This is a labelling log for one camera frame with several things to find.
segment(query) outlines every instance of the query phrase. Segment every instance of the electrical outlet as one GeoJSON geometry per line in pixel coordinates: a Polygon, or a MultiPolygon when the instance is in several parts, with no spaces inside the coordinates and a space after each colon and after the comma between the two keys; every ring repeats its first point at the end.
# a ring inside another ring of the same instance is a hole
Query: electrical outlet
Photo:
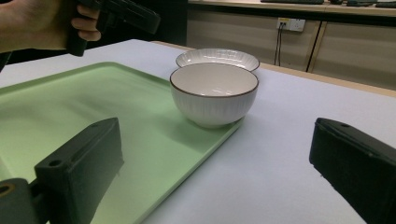
{"type": "Polygon", "coordinates": [[[291,19],[290,20],[289,30],[302,32],[303,29],[304,29],[304,25],[305,25],[305,20],[291,19]]]}
{"type": "Polygon", "coordinates": [[[285,24],[283,26],[282,30],[289,30],[289,27],[290,27],[290,19],[289,18],[278,18],[277,24],[276,24],[276,29],[279,29],[281,23],[285,24]]]}

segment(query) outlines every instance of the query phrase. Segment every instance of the plastic tray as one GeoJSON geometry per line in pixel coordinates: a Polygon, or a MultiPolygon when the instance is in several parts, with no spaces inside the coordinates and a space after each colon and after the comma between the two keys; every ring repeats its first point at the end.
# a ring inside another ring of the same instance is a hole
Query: plastic tray
{"type": "Polygon", "coordinates": [[[34,180],[34,166],[51,151],[113,117],[120,120],[125,164],[94,224],[142,221],[242,122],[200,128],[178,112],[167,80],[97,63],[0,90],[0,179],[34,180]]]}

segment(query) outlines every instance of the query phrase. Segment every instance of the white table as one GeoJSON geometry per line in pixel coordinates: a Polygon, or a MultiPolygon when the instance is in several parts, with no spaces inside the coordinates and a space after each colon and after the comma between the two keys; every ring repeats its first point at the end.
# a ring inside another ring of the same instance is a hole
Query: white table
{"type": "MultiPolygon", "coordinates": [[[[8,65],[0,87],[107,61],[169,78],[183,51],[130,40],[8,65]]],[[[145,223],[364,223],[308,161],[314,122],[343,121],[396,147],[396,98],[266,67],[254,72],[261,84],[243,125],[145,223]]]]}

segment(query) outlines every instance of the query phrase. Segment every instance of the ceramic bowl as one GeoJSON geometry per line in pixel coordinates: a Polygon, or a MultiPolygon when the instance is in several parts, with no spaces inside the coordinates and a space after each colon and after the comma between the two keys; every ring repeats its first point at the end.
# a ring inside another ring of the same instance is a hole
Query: ceramic bowl
{"type": "Polygon", "coordinates": [[[244,117],[259,87],[259,80],[248,70],[221,63],[178,68],[170,83],[178,110],[205,128],[218,128],[244,117]]]}
{"type": "Polygon", "coordinates": [[[196,63],[225,63],[254,71],[260,62],[254,56],[233,49],[193,49],[176,58],[179,67],[196,63]]]}

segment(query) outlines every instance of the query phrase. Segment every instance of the human hand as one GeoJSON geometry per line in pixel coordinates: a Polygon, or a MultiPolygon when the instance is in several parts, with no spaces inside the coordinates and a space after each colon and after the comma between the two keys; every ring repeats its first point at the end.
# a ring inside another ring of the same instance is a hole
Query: human hand
{"type": "Polygon", "coordinates": [[[73,18],[72,0],[12,0],[0,4],[0,52],[16,49],[65,49],[70,23],[81,38],[96,41],[98,10],[78,5],[86,18],[73,18]]]}

